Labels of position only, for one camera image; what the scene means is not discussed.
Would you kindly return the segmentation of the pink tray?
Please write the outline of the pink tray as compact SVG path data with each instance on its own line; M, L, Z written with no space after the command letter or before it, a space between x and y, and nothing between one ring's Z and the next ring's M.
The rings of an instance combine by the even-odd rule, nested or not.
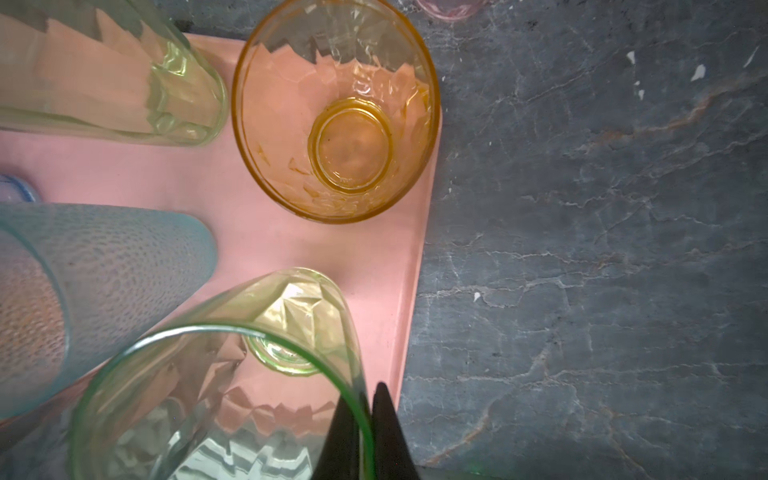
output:
M158 210L201 221L216 242L217 264L176 309L281 268L327 274L351 303L365 374L400 388L430 177L389 211L333 226L302 220L269 199L246 171L231 128L193 148L5 131L1 171L30 181L40 203Z

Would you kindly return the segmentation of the blue plastic cup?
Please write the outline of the blue plastic cup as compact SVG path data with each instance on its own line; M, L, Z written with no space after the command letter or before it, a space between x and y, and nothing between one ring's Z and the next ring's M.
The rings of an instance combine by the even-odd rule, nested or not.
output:
M40 203L38 192L23 179L12 175L0 175L1 203Z

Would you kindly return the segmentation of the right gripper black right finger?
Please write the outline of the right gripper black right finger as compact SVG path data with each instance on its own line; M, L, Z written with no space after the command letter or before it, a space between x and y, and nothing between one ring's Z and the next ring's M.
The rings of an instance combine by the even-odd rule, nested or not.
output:
M374 467L378 480L419 480L397 413L384 382L377 384L372 410Z

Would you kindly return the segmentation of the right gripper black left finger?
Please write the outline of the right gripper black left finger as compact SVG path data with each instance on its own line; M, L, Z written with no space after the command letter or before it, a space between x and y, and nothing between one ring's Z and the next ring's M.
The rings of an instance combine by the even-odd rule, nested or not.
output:
M340 397L312 480L358 480L360 433L352 409Z

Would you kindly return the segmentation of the tall green plastic cup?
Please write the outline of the tall green plastic cup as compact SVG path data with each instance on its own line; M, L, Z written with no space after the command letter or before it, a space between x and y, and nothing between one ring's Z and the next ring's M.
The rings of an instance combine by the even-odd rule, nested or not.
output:
M163 146L229 114L213 66L151 1L4 1L1 127Z

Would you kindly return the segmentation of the short yellow plastic cup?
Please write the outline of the short yellow plastic cup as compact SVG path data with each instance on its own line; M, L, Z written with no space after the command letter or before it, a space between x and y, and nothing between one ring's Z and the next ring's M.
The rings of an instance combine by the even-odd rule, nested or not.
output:
M412 23L385 1L285 1L236 65L233 129L264 192L326 224L374 217L437 152L441 98Z

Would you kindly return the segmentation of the teal plastic cup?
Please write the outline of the teal plastic cup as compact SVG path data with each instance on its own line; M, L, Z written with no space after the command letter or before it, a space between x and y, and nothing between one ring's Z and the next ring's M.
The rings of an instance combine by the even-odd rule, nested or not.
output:
M1 415L35 409L136 341L217 264L196 218L101 205L1 207Z

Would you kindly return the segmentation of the short green plastic cup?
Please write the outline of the short green plastic cup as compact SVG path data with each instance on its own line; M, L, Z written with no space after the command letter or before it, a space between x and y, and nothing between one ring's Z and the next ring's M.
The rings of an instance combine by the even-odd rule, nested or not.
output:
M111 359L70 433L75 479L311 479L342 397L375 477L361 349L340 288L308 268L237 285Z

